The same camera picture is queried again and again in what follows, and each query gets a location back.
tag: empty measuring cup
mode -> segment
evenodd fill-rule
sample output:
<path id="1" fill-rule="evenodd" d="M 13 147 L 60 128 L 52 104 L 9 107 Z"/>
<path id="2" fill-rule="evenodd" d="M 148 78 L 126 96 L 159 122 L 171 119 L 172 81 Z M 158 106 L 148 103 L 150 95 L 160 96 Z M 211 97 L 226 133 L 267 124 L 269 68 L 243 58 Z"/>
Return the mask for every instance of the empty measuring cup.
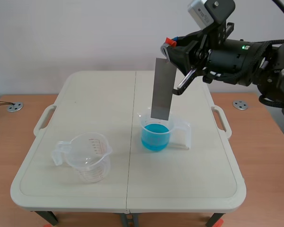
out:
<path id="1" fill-rule="evenodd" d="M 138 114 L 141 125 L 141 142 L 149 150 L 163 150 L 173 136 L 175 130 L 182 130 L 185 133 L 185 146 L 191 147 L 191 127 L 190 124 L 177 118 L 173 114 L 169 115 L 169 120 L 159 120 L 151 118 L 151 110 L 144 114 Z"/>
<path id="2" fill-rule="evenodd" d="M 84 133 L 71 141 L 60 141 L 52 151 L 56 166 L 67 164 L 79 174 L 81 180 L 89 183 L 102 180 L 109 172 L 109 154 L 112 149 L 105 136 L 98 133 Z"/>

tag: white wall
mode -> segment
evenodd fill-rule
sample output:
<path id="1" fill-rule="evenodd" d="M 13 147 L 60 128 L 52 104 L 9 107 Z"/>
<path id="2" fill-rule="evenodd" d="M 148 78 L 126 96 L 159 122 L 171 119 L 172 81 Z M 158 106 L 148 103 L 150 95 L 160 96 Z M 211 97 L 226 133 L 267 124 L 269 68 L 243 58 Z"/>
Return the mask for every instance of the white wall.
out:
<path id="1" fill-rule="evenodd" d="M 167 36 L 199 30 L 186 10 L 190 1 L 0 0 L 0 95 L 58 93 L 79 70 L 153 70 Z M 271 0 L 235 2 L 230 38 L 284 38 L 284 15 Z"/>

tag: wooden desk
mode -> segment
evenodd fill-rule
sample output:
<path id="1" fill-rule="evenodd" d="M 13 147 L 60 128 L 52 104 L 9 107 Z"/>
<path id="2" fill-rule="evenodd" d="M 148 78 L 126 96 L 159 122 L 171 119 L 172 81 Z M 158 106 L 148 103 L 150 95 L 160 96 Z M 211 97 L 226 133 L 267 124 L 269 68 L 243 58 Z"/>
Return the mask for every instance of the wooden desk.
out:
<path id="1" fill-rule="evenodd" d="M 260 104 L 255 94 L 215 93 L 213 100 L 228 118 L 232 128 L 231 146 L 247 187 L 243 205 L 223 217 L 223 227 L 284 226 L 284 135 Z M 43 110 L 56 95 L 4 96 L 1 101 L 24 103 L 15 113 L 0 106 L 0 227 L 42 227 L 45 220 L 19 208 L 10 198 L 9 189 L 18 168 L 34 141 L 33 128 Z M 232 107 L 243 99 L 246 111 Z M 201 227 L 211 214 L 145 213 L 139 217 L 141 227 Z M 117 215 L 110 213 L 58 212 L 60 227 L 121 227 Z"/>

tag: red tab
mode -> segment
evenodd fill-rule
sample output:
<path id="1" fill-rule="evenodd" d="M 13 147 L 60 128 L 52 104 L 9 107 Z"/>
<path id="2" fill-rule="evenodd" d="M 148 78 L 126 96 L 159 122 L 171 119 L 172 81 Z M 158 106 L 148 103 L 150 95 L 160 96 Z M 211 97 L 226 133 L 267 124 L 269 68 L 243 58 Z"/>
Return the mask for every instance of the red tab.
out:
<path id="1" fill-rule="evenodd" d="M 221 227 L 221 226 L 223 225 L 223 223 L 224 223 L 223 219 L 220 218 L 220 219 L 216 222 L 216 224 L 214 224 L 213 227 Z"/>
<path id="2" fill-rule="evenodd" d="M 166 38 L 165 43 L 171 45 L 172 47 L 176 47 L 177 45 L 176 41 L 173 41 L 172 39 L 169 38 Z"/>

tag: measuring cup handle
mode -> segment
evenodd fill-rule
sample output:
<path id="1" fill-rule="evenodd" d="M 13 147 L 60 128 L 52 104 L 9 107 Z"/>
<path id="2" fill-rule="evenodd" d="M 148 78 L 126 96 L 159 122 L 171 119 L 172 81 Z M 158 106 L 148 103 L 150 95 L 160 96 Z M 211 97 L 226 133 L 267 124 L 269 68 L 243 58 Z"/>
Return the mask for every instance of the measuring cup handle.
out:
<path id="1" fill-rule="evenodd" d="M 176 128 L 179 130 L 183 130 L 185 132 L 185 146 L 190 149 L 191 148 L 191 127 L 190 123 L 183 121 L 183 120 L 177 120 Z"/>
<path id="2" fill-rule="evenodd" d="M 56 144 L 56 149 L 52 151 L 52 159 L 56 166 L 63 163 L 62 153 L 71 151 L 71 142 L 60 141 Z"/>

